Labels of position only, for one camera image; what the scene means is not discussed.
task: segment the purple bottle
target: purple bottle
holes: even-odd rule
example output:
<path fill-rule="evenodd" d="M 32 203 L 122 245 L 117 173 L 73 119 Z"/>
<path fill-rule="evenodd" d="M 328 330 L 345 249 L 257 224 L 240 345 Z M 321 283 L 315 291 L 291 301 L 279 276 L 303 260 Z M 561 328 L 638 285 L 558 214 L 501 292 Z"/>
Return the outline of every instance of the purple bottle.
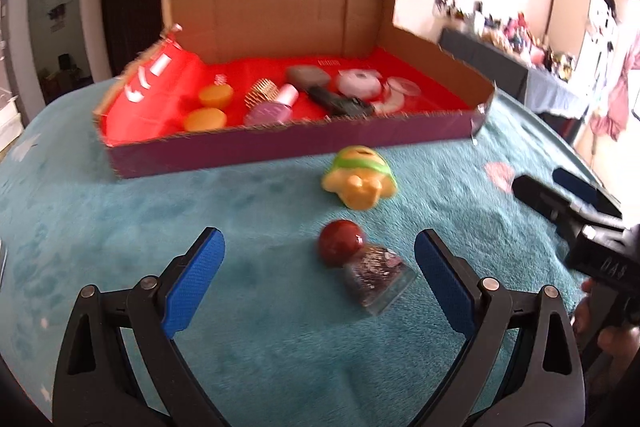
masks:
<path fill-rule="evenodd" d="M 275 100 L 260 102 L 244 117 L 246 126 L 285 123 L 291 118 L 291 106 L 298 99 L 298 90 L 291 84 L 285 84 L 278 91 Z"/>

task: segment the red ball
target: red ball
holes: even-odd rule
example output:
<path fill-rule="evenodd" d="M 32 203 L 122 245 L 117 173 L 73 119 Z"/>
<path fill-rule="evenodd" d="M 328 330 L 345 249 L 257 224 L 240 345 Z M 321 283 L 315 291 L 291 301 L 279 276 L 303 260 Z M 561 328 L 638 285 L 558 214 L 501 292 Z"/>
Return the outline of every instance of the red ball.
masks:
<path fill-rule="evenodd" d="M 342 266 L 364 245 L 364 239 L 364 232 L 353 221 L 338 219 L 320 232 L 318 251 L 327 266 Z"/>

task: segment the plush blanket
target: plush blanket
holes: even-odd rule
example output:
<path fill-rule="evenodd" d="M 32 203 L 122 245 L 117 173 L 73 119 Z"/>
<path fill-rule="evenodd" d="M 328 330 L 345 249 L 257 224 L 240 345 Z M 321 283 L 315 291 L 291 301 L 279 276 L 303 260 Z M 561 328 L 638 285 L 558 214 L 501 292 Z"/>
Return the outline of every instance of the plush blanket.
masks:
<path fill-rule="evenodd" d="M 0 353 L 50 415 L 56 359 L 80 288 L 133 286 L 159 274 L 206 226 L 222 230 L 226 257 L 177 344 L 234 427 L 404 426 L 460 349 L 420 275 L 382 315 L 367 315 L 323 267 L 316 238 L 332 219 L 417 268 L 412 246 L 434 228 L 481 277 L 512 289 L 547 283 L 571 308 L 580 298 L 554 229 L 509 192 L 513 174 L 548 180 L 564 166 L 590 172 L 540 120 L 498 93 L 477 140 L 380 150 L 399 194 L 353 212 L 320 177 L 331 156 L 119 180 L 91 122 L 109 82 L 49 105 L 0 163 Z M 477 405 L 497 389 L 508 337 Z M 150 404 L 154 394 L 132 335 L 127 347 Z"/>

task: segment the orange object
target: orange object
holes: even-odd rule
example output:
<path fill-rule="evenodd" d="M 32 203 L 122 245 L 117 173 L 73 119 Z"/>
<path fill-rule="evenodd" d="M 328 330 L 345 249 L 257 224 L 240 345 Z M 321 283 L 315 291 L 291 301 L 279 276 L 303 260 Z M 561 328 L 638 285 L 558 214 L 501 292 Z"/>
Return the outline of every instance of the orange object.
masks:
<path fill-rule="evenodd" d="M 184 119 L 184 130 L 188 132 L 213 131 L 226 125 L 226 114 L 216 108 L 205 107 L 190 112 Z"/>
<path fill-rule="evenodd" d="M 228 84 L 205 87 L 198 93 L 200 103 L 204 107 L 215 107 L 216 109 L 224 109 L 234 96 L 234 88 Z"/>

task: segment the cabinet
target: cabinet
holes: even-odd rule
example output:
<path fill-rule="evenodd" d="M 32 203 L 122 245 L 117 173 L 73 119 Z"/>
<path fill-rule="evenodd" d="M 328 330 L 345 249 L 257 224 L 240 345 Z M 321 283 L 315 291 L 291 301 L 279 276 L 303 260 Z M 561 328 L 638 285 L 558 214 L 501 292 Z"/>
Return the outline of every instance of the cabinet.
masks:
<path fill-rule="evenodd" d="M 591 91 L 607 43 L 615 44 L 617 28 L 604 0 L 554 0 L 546 30 L 554 53 L 576 59 L 571 84 Z"/>

